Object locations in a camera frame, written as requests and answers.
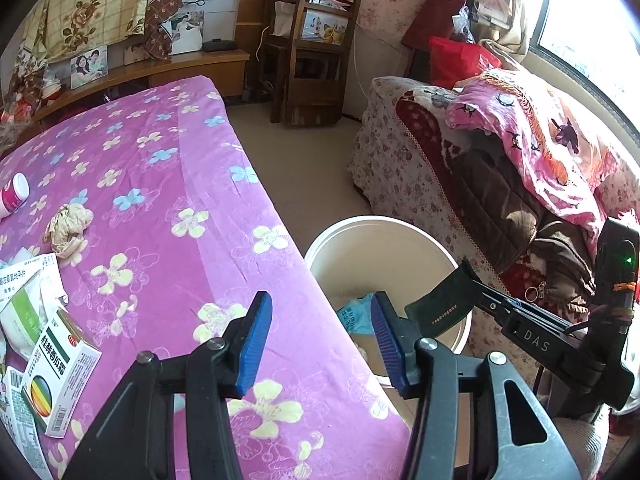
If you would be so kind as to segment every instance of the red plastic bag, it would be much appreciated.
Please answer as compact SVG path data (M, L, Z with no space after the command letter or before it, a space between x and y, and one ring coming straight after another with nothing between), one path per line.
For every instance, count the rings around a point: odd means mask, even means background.
M458 81L479 75L502 63L485 47L475 43L459 43L431 36L430 83L451 90Z

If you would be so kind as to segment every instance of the framed photo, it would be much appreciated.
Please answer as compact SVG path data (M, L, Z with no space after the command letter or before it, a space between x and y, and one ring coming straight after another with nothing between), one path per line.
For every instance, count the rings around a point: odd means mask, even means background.
M184 6L165 24L166 30L171 33L171 54L202 50L204 12L198 6Z
M71 58L71 88L79 88L107 75L107 72L107 46L87 50Z
M124 49L124 64L130 65L131 63L137 63L149 59L149 54L146 53L145 47L142 43L126 46Z

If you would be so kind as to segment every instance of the pink blanket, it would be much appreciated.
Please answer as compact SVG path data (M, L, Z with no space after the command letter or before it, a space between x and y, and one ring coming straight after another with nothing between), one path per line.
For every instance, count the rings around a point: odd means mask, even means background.
M42 234L63 203L95 215L60 275L69 313L102 357L65 437L40 439L54 478L138 352L191 352L244 316L258 290L273 298L271 330L255 386L228 405L244 478L398 478L408 428L306 268L209 79L66 120L0 161L0 182L18 171L31 195L0 222L0 259L50 251ZM24 368L14 352L8 361ZM177 480L190 478L184 405L177 396Z
M594 192L616 171L612 133L571 96L529 72L487 70L447 108L451 128L497 134L525 188L585 229L591 256L607 219Z

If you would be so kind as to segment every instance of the bed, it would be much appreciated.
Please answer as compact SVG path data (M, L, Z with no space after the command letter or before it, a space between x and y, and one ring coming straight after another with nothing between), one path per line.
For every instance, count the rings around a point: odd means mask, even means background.
M72 317L102 357L63 439L41 436L54 478L138 352L188 353L242 316L258 290L273 323L255 386L229 405L245 478L395 479L409 430L309 273L199 76L79 114L0 162L31 195L0 223L0 259L47 252L63 203L95 219L61 265ZM16 355L9 364L24 369ZM184 398L175 464L189 478Z

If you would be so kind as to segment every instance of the wooden chair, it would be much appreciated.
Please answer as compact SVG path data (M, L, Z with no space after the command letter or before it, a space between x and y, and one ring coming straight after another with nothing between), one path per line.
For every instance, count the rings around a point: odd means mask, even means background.
M274 4L295 4L289 37L274 36ZM296 126L321 126L335 124L342 116L344 88L351 52L351 42L360 9L361 0L338 0L350 6L349 10L334 9L309 3L307 0L266 0L264 25L268 28L264 38L264 50L260 56L260 81L267 85L265 58L270 50L276 51L276 69L273 85L271 122L282 119ZM341 44L322 43L302 39L306 12L314 10L340 16L348 20ZM326 64L323 78L296 76L296 64L300 60L317 59Z

